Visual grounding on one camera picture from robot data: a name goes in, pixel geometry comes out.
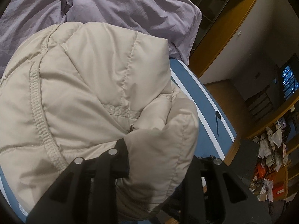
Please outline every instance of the wooden cabinet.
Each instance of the wooden cabinet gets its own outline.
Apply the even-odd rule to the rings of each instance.
[[[274,185],[283,183],[284,192],[278,198],[274,198],[274,200],[283,200],[287,197],[288,194],[288,168],[287,166],[282,167],[275,176]]]
[[[189,67],[197,77],[202,76],[226,46],[255,2],[256,0],[229,0],[226,3],[190,57]]]

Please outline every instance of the jacket seam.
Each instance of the jacket seam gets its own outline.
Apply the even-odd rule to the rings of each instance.
[[[76,31],[65,41],[65,42],[63,42],[62,44],[65,44],[65,43],[67,43],[72,37],[73,37],[73,35],[76,33],[76,32],[78,32],[81,28],[83,27],[83,25],[81,24],[80,26],[79,26],[79,28],[77,28],[76,29]]]
[[[129,75],[129,71],[130,71],[130,65],[131,65],[131,62],[132,62],[133,51],[134,51],[135,46],[136,46],[137,38],[138,38],[138,33],[135,32],[134,43],[133,43],[133,46],[132,46],[132,49],[131,49],[131,52],[130,52],[130,56],[129,56],[129,58],[128,58],[127,68],[126,68],[126,72],[125,72],[124,80],[123,80],[123,83],[122,83],[122,86],[121,86],[121,89],[122,89],[121,106],[122,106],[122,107],[125,107],[125,106],[126,106],[126,105],[125,105],[125,101],[124,101],[125,86],[127,85],[127,79],[128,79],[128,75]]]
[[[44,144],[37,144],[37,145],[26,145],[26,146],[14,146],[14,147],[4,147],[3,149],[1,149],[0,151],[0,155],[3,154],[3,153],[7,153],[7,152],[10,152],[10,151],[13,151],[15,149],[18,149],[18,148],[25,148],[25,147],[40,147],[40,146],[43,146]]]
[[[177,159],[177,162],[176,162],[176,165],[175,165],[175,171],[174,171],[174,173],[172,175],[172,178],[171,178],[169,186],[168,186],[168,190],[167,190],[166,195],[165,195],[165,197],[166,197],[165,200],[169,197],[169,191],[170,191],[170,189],[172,187],[173,179],[177,175],[178,163],[181,160],[181,153],[182,153],[182,150],[183,150],[184,142],[186,141],[186,139],[185,139],[185,132],[186,132],[186,129],[187,129],[187,126],[188,126],[188,124],[186,123],[187,122],[187,117],[188,116],[184,116],[184,120],[185,121],[184,121],[184,124],[183,124],[183,127],[182,127],[182,137],[181,137],[181,144],[180,144],[181,145],[180,152],[178,154],[178,159]]]
[[[65,55],[68,57],[68,59],[70,60],[70,62],[71,62],[71,64],[73,65],[73,67],[75,68],[75,70],[76,70],[76,72],[78,73],[78,75],[79,75],[79,77],[81,78],[81,80],[83,81],[83,83],[88,87],[88,89],[97,97],[97,99],[100,101],[100,99],[98,98],[98,96],[96,95],[96,93],[90,88],[90,86],[86,83],[86,81],[84,80],[84,78],[81,76],[81,74],[80,74],[80,72],[78,71],[78,69],[77,69],[77,67],[75,66],[75,64],[74,64],[74,62],[72,61],[72,59],[69,57],[69,55],[68,55],[68,53],[65,51],[65,49],[64,49],[64,47],[60,44],[60,43],[58,43],[57,41],[55,41],[52,37],[51,37],[51,39],[56,43],[56,46],[60,46],[62,49],[63,49],[63,51],[65,52]]]
[[[117,113],[116,111],[123,111],[122,106],[114,106],[109,104],[102,104],[104,108],[108,111],[110,115],[120,116],[120,117],[127,117],[130,119],[138,119],[140,117],[141,111],[133,111],[127,110],[125,113]]]
[[[55,29],[53,29],[45,41],[42,44],[42,56],[39,58],[39,60],[34,60],[32,62],[30,71],[29,71],[29,80],[30,80],[30,104],[31,109],[33,113],[33,119],[35,122],[35,126],[38,132],[38,135],[46,149],[46,152],[54,164],[54,166],[57,168],[57,170],[61,173],[67,166],[67,161],[59,151],[59,147],[53,138],[49,126],[47,124],[47,119],[44,114],[43,108],[42,108],[42,101],[41,101],[41,79],[39,74],[39,67],[41,64],[41,60],[43,59],[44,55],[48,51],[48,42],[50,36],[57,30],[59,27],[56,26]]]

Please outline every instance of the quilted jacket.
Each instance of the quilted jacket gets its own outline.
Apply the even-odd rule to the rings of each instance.
[[[197,134],[195,104],[171,82],[167,40],[129,29],[50,26],[20,45],[0,82],[0,165],[28,212],[74,158],[124,138],[119,220],[153,216],[182,182]]]

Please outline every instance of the white plastic bag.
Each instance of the white plastic bag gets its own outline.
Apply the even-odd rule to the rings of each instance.
[[[275,146],[274,146],[274,142],[273,140],[271,139],[272,135],[273,135],[273,131],[267,126],[266,127],[266,130],[267,130],[267,135],[268,135],[268,140],[271,144],[271,147],[272,147],[272,151],[275,150]]]
[[[268,200],[269,202],[272,202],[273,201],[273,180],[272,181],[268,180],[267,186],[268,186],[268,191],[267,191]]]
[[[271,149],[269,147],[269,141],[266,137],[266,134],[261,135],[259,158],[264,158],[271,155]]]
[[[255,137],[253,138],[253,141],[256,142],[256,143],[258,143],[258,142],[260,141],[260,139],[259,139],[257,136],[255,136]]]
[[[262,186],[262,189],[260,190],[260,194],[266,193],[266,187],[267,187],[267,184],[263,181],[263,186]]]
[[[283,156],[283,159],[284,159],[285,156],[286,156],[286,145],[285,145],[284,142],[282,143],[282,156]]]
[[[283,165],[286,166],[287,164],[288,164],[288,154],[286,154],[283,159]]]
[[[275,157],[275,163],[276,163],[276,167],[274,169],[278,172],[280,167],[282,166],[283,158],[277,151],[274,151],[274,157]]]
[[[277,147],[281,147],[282,143],[282,131],[280,125],[275,125],[276,131],[271,136],[271,140],[277,145]]]

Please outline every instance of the cluttered shelf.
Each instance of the cluttered shelf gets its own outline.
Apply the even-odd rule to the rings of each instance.
[[[296,90],[292,96],[290,96],[276,111],[269,114],[262,120],[260,120],[252,129],[250,129],[243,137],[247,139],[252,139],[256,135],[259,135],[275,123],[279,118],[283,117],[299,100],[299,90]]]
[[[253,193],[262,201],[295,194],[299,189],[299,111],[287,111],[253,141],[260,145]]]

